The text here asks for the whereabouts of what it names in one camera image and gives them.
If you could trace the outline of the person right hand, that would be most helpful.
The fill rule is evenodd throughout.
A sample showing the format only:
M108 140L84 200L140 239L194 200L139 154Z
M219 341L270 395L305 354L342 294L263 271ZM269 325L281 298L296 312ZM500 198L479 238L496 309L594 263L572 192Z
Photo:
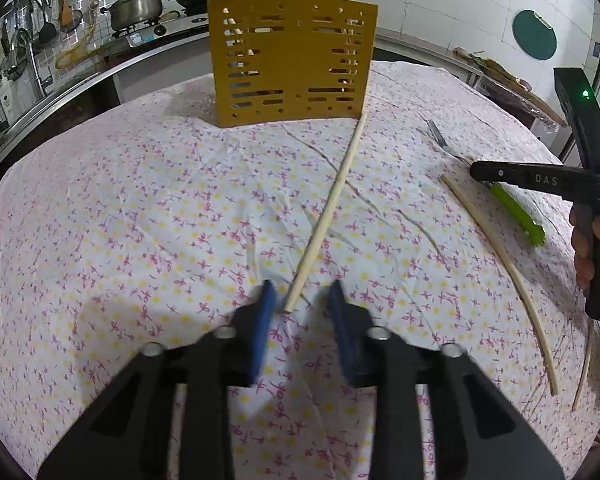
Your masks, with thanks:
M595 275L595 264L592 260L592 240L600 240L600 216L592 220L591 232L582 230L580 226L580 209L573 205L570 210L569 221L572 225L571 246L574 250L574 270L578 287L588 289Z

